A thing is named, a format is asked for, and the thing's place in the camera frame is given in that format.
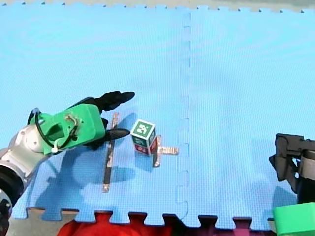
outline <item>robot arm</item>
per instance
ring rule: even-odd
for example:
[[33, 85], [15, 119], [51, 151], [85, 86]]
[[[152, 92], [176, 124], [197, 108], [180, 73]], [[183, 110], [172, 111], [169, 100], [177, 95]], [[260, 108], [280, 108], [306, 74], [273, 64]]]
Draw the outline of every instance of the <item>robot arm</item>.
[[44, 115], [38, 109], [31, 112], [27, 125], [8, 147], [0, 150], [0, 236], [6, 234], [12, 208], [42, 162], [78, 145], [96, 150], [104, 142], [129, 134], [125, 129], [106, 130], [108, 121], [100, 114], [133, 97], [133, 92], [117, 91], [100, 98], [86, 98], [54, 116]]
[[269, 161], [277, 172], [278, 181], [288, 181], [298, 195], [298, 203], [315, 202], [315, 141], [298, 135], [277, 134], [275, 144], [276, 154]]

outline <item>red cloth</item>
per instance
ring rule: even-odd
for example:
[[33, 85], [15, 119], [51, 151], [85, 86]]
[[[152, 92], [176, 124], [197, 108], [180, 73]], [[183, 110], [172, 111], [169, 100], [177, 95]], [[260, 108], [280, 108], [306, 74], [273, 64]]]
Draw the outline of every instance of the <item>red cloth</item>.
[[143, 224], [143, 217], [132, 217], [130, 224], [109, 223], [110, 214], [96, 214], [96, 223], [70, 221], [57, 236], [171, 236], [171, 227], [153, 227]]

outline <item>green object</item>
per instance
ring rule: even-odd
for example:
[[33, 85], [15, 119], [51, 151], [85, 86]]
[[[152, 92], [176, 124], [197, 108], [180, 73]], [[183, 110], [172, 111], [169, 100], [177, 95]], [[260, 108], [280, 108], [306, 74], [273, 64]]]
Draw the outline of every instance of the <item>green object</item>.
[[273, 214], [278, 236], [315, 236], [315, 203], [280, 206]]
[[[97, 106], [80, 104], [55, 115], [46, 113], [38, 115], [38, 119], [44, 121], [40, 124], [40, 128], [51, 143], [57, 142], [60, 147], [70, 135], [75, 123], [71, 119], [66, 119], [67, 116], [75, 118], [78, 128], [75, 138], [71, 139], [62, 150], [92, 142], [105, 135], [106, 131]], [[31, 119], [30, 124], [35, 124], [35, 117]], [[44, 155], [52, 153], [52, 147], [44, 141], [43, 149]]]
[[146, 139], [148, 137], [152, 127], [153, 126], [151, 124], [148, 124], [148, 123], [145, 123], [142, 121], [138, 121], [138, 123], [134, 129], [134, 133]]
[[135, 144], [141, 145], [141, 146], [146, 148], [146, 146], [147, 146], [147, 141], [146, 140], [140, 139], [140, 138], [135, 137], [135, 136], [133, 136], [132, 139], [133, 139], [133, 142]]

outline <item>small block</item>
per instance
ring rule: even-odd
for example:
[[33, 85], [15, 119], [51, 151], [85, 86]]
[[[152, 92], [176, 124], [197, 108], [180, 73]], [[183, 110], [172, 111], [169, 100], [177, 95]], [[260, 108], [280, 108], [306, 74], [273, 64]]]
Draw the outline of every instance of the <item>small block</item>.
[[131, 135], [148, 140], [154, 128], [154, 124], [138, 119], [130, 133]]

